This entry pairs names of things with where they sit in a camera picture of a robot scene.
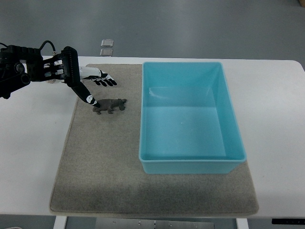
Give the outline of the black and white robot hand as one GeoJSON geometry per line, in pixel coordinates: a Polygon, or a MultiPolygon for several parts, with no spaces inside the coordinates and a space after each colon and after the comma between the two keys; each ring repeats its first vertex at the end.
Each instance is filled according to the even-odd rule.
{"type": "Polygon", "coordinates": [[[67,46],[60,54],[44,60],[45,77],[47,80],[62,80],[84,102],[100,107],[82,80],[89,80],[98,86],[116,86],[117,82],[106,72],[94,67],[79,66],[77,51],[67,46]]]}

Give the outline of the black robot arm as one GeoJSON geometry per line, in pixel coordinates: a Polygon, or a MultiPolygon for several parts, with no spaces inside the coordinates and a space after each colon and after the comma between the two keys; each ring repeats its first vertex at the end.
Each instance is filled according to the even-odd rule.
{"type": "Polygon", "coordinates": [[[41,50],[49,43],[56,54],[54,44],[46,40],[39,48],[5,45],[0,49],[0,96],[9,99],[12,92],[29,85],[55,78],[54,59],[44,60],[41,50]]]}

